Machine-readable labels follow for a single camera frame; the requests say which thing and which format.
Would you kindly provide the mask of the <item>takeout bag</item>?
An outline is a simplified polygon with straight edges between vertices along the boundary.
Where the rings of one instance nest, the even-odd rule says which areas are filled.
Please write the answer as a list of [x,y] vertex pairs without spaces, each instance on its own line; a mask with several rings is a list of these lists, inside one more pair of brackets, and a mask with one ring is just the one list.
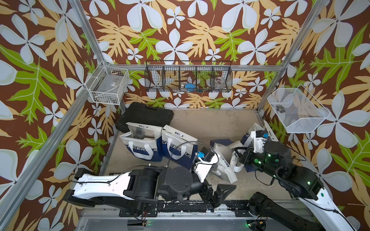
[[161,162],[162,127],[127,122],[129,132],[120,136],[128,151],[136,158]]
[[232,142],[231,140],[220,139],[211,140],[210,145],[219,156],[217,168],[212,170],[212,173],[226,182],[237,182],[236,173],[242,171],[244,164],[240,163],[241,158],[236,154],[234,149],[243,147],[243,144],[240,141]]
[[163,156],[191,170],[198,151],[198,140],[169,125],[162,128],[161,139]]
[[269,140],[278,141],[278,138],[272,131],[268,122],[264,120],[263,126],[254,123],[252,127],[242,137],[241,143],[245,147],[254,147],[255,145],[262,146],[262,141]]

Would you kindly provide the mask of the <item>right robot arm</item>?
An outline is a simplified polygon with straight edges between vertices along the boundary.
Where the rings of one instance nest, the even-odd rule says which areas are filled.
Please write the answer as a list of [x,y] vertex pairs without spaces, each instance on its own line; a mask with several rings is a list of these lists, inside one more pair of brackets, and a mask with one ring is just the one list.
[[253,166],[257,171],[278,181],[281,187],[304,203],[318,221],[302,218],[259,192],[249,199],[251,214],[272,218],[292,231],[355,230],[333,202],[316,173],[292,162],[292,153],[288,146],[279,141],[267,141],[262,152],[249,147],[238,147],[234,151],[240,158],[240,163]]

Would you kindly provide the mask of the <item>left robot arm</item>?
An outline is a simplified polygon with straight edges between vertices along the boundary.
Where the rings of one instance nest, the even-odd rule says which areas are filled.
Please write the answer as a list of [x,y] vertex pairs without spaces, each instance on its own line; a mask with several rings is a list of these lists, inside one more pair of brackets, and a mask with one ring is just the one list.
[[214,191],[212,185],[201,182],[185,167],[145,166],[116,176],[97,176],[82,169],[73,183],[64,201],[81,207],[111,205],[126,210],[140,210],[144,203],[156,203],[159,197],[166,202],[186,203],[195,194],[217,208],[236,189],[233,184],[219,184]]

